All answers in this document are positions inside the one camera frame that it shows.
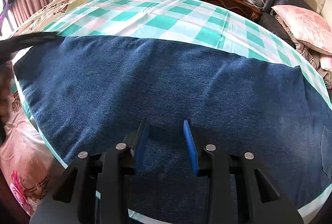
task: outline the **wooden nightstand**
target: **wooden nightstand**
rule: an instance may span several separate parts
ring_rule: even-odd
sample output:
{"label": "wooden nightstand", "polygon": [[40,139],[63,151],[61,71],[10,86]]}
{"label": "wooden nightstand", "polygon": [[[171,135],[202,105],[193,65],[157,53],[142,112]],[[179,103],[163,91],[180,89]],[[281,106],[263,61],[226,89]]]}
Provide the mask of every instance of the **wooden nightstand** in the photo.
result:
{"label": "wooden nightstand", "polygon": [[244,0],[201,0],[201,1],[205,1],[213,5],[223,7],[243,17],[246,17],[252,21],[258,19],[262,15],[262,12],[258,8],[247,4]]}

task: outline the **blue denim cloth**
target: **blue denim cloth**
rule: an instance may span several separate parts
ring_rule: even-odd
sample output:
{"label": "blue denim cloth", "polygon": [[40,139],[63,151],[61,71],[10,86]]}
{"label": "blue denim cloth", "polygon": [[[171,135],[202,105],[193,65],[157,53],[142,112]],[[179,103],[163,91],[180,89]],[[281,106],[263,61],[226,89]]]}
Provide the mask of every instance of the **blue denim cloth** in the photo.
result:
{"label": "blue denim cloth", "polygon": [[323,126],[332,131],[332,111],[299,67],[182,42],[84,36],[34,47],[14,71],[67,164],[80,151],[105,151],[150,119],[143,171],[127,184],[128,207],[149,217],[203,221],[207,178],[191,171],[184,119],[228,153],[252,152],[298,208],[331,183],[321,142]]}

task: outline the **checkered tablecloth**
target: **checkered tablecloth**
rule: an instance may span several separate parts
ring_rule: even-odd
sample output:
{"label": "checkered tablecloth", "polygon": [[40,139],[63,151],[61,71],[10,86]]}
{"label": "checkered tablecloth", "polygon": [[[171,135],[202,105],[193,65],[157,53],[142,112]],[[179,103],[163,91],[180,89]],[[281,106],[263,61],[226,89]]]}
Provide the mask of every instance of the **checkered tablecloth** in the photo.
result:
{"label": "checkered tablecloth", "polygon": [[44,28],[63,36],[116,35],[177,40],[290,67],[331,107],[322,77],[293,48],[261,26],[198,0],[92,0]]}

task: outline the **black leather sofa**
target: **black leather sofa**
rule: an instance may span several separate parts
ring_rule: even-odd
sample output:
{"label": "black leather sofa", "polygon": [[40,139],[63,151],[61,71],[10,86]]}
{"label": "black leather sofa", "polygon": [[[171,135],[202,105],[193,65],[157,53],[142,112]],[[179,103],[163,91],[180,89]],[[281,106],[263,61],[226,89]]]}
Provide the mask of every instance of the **black leather sofa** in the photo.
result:
{"label": "black leather sofa", "polygon": [[283,29],[283,27],[279,24],[277,19],[275,18],[275,12],[271,7],[275,5],[293,5],[301,8],[306,8],[312,11],[312,8],[308,6],[308,4],[304,0],[264,0],[265,7],[263,8],[262,16],[258,21],[258,24],[276,34],[278,37],[286,41],[291,47],[294,48],[294,44],[288,36],[287,32]]}

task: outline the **metal pin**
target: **metal pin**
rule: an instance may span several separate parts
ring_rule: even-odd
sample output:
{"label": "metal pin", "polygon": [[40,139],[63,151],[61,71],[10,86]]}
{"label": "metal pin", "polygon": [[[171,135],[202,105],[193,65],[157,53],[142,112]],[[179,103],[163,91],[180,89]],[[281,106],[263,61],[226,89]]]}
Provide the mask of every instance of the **metal pin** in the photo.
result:
{"label": "metal pin", "polygon": [[78,157],[80,159],[85,159],[87,156],[88,156],[88,152],[86,152],[86,151],[82,151],[82,152],[78,153]]}
{"label": "metal pin", "polygon": [[215,145],[213,144],[208,144],[207,146],[205,146],[206,150],[208,151],[214,151],[215,150]]}
{"label": "metal pin", "polygon": [[247,152],[244,154],[244,157],[246,159],[253,159],[254,158],[254,154],[253,153],[250,153],[250,152]]}
{"label": "metal pin", "polygon": [[118,143],[115,148],[118,150],[123,150],[127,147],[127,145],[125,143]]}

